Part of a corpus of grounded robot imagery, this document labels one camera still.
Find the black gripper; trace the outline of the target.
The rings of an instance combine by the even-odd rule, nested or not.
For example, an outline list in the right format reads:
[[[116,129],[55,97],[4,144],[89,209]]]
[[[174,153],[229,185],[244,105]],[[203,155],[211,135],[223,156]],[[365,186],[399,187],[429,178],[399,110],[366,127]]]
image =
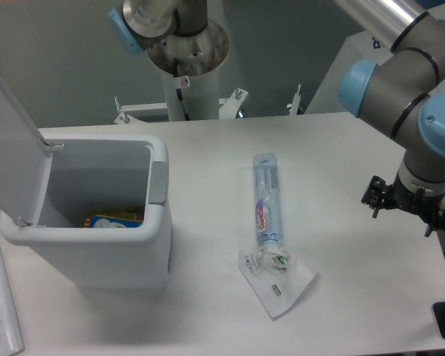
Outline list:
[[[410,191],[399,179],[387,185],[379,176],[373,176],[361,202],[372,209],[373,218],[380,210],[392,209],[419,216],[427,224],[424,236],[429,237],[433,231],[445,232],[445,203],[441,203],[444,196],[445,192],[430,194],[419,187]]]

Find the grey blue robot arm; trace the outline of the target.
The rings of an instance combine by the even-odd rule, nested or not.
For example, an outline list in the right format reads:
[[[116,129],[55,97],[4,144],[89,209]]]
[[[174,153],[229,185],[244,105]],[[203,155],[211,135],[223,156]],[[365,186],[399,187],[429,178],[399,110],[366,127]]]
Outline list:
[[[373,177],[363,203],[399,209],[428,232],[445,232],[445,19],[414,1],[340,1],[391,57],[355,62],[337,89],[339,103],[405,150],[395,180]],[[211,79],[228,54],[225,31],[205,1],[124,1],[108,14],[121,44],[147,52],[166,83],[172,121],[216,119],[219,88]]]

